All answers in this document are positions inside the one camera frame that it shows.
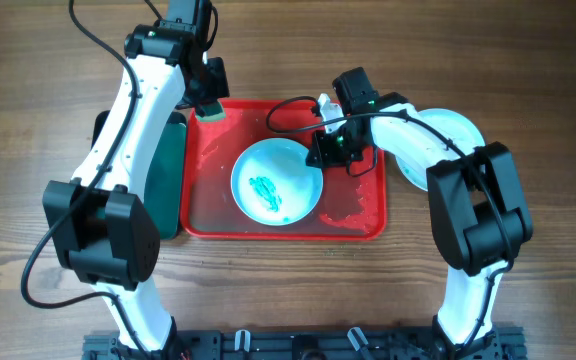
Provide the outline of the green yellow sponge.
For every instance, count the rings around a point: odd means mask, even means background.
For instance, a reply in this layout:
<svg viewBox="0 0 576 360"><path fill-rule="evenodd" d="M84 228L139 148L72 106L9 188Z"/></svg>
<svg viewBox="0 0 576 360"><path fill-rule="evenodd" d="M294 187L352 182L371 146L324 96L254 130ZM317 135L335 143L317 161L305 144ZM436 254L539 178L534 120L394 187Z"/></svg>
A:
<svg viewBox="0 0 576 360"><path fill-rule="evenodd" d="M195 116L199 122L212 123L226 118L226 112L219 100L201 104L195 108Z"/></svg>

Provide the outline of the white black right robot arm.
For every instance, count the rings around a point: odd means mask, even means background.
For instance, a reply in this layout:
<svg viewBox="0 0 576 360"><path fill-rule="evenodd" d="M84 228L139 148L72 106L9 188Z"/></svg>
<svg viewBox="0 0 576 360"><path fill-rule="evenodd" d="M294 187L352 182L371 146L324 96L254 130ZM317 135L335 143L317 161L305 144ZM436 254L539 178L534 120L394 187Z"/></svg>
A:
<svg viewBox="0 0 576 360"><path fill-rule="evenodd" d="M371 146L394 155L428 195L432 236L448 265L444 300L433 320L442 357L459 359L487 347L499 284L514 266L533 222L509 149L485 144L456 113L440 122L408 102L368 101L350 113L316 101L318 121L306 163L349 165Z"/></svg>

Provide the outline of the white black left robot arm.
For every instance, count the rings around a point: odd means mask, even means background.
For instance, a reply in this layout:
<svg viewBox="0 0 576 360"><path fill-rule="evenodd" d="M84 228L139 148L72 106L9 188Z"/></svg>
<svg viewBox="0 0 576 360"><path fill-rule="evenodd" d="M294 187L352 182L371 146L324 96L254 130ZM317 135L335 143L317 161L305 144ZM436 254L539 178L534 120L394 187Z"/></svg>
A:
<svg viewBox="0 0 576 360"><path fill-rule="evenodd" d="M159 231L144 205L148 172L174 109L201 108L228 96L223 62L209 59L213 34L163 20L139 25L119 60L122 83L97 139L67 182L43 194L60 265L92 287L119 328L115 352L133 359L178 359L174 318L164 309L154 271Z"/></svg>

